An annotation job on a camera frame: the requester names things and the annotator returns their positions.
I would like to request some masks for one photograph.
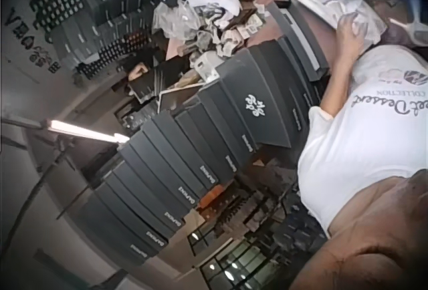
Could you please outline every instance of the white logo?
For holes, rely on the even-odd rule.
[[[242,140],[245,143],[245,145],[247,146],[247,149],[249,150],[249,152],[252,153],[253,148],[251,147],[251,144],[248,142],[247,136],[243,135]]]
[[[226,161],[227,163],[229,163],[230,167],[232,168],[232,171],[236,172],[236,166],[234,165],[234,163],[232,162],[232,159],[230,158],[230,156],[226,156]]]
[[[186,191],[185,191],[185,189],[182,187],[182,186],[180,186],[179,187],[179,191],[181,192],[181,194],[182,195],[184,195],[185,197],[186,197],[186,199],[191,203],[191,204],[194,204],[196,201],[195,201],[195,199],[194,198],[192,198]]]
[[[200,169],[203,172],[203,174],[205,174],[205,176],[208,178],[209,182],[211,182],[211,184],[214,184],[215,179],[213,178],[213,176],[211,174],[209,174],[207,169],[203,165],[200,167]]]
[[[135,247],[134,245],[131,245],[131,249],[137,252],[139,255],[142,255],[144,258],[147,258],[147,254],[142,252],[139,248]]]
[[[249,94],[245,99],[247,102],[246,109],[253,112],[253,115],[258,118],[259,116],[265,116],[265,104],[262,101],[257,101],[254,95]]]
[[[176,220],[171,214],[169,214],[168,212],[165,212],[164,214],[168,219],[170,219],[171,221],[173,221],[178,227],[181,227],[181,222]]]
[[[148,235],[150,237],[150,239],[152,239],[155,243],[157,243],[161,247],[163,247],[165,245],[161,240],[156,238],[150,231],[147,231],[146,235]]]

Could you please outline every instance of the hand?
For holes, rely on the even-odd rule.
[[[355,35],[352,31],[352,24],[358,13],[350,13],[343,15],[338,22],[336,31],[338,58],[352,65],[360,56],[364,48],[364,37],[367,34],[367,23],[363,23],[358,28],[358,33]]]
[[[139,78],[142,74],[148,72],[148,68],[143,64],[137,64],[134,69],[128,75],[128,81],[133,81]]]

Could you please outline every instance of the stack of black boxes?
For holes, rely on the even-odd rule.
[[[31,0],[30,5],[36,28],[45,30],[62,65],[77,67],[91,79],[121,55],[151,42],[153,11],[160,1]],[[136,36],[139,42],[129,46],[129,39]],[[111,51],[114,55],[105,55]]]
[[[81,209],[89,233],[128,262],[139,265],[162,250],[190,209],[264,144],[284,148],[297,164],[328,65],[298,13],[291,14],[298,30],[284,18],[293,5],[287,13],[271,10],[288,28],[284,36],[242,49],[217,68],[219,79],[146,121],[119,147],[123,162]],[[311,55],[316,65],[305,66]]]

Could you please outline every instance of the cable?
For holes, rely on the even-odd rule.
[[[48,174],[64,159],[64,157],[66,156],[67,149],[71,147],[70,144],[71,142],[69,142],[69,144],[65,146],[65,148],[60,152],[60,154],[55,158],[55,160],[48,166],[45,172],[40,176],[40,179],[37,181],[35,186],[31,189],[31,192],[29,193],[27,199],[23,203],[22,207],[19,209],[15,222],[13,223],[13,226],[9,231],[9,234],[7,235],[4,246],[1,249],[0,261],[2,261],[5,258],[7,251],[9,250],[12,244],[13,237],[15,236],[19,226],[21,225],[21,222],[25,214],[27,213],[30,206],[33,204],[33,201],[36,198],[36,196],[39,194],[41,188],[43,188],[45,184],[46,176],[48,176]]]

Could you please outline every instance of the logo on shirt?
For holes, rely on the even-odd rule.
[[[256,118],[265,116],[265,104],[262,101],[257,100],[257,98],[251,94],[248,94],[245,101],[247,102],[245,108],[250,110]]]
[[[393,100],[387,98],[380,98],[378,96],[358,96],[355,95],[350,107],[353,108],[357,104],[373,104],[386,106],[394,109],[397,114],[407,115],[413,112],[414,116],[418,116],[422,110],[428,110],[428,100],[425,101],[410,101]]]
[[[406,71],[404,79],[413,85],[423,85],[428,82],[428,75],[419,73],[418,71]]]

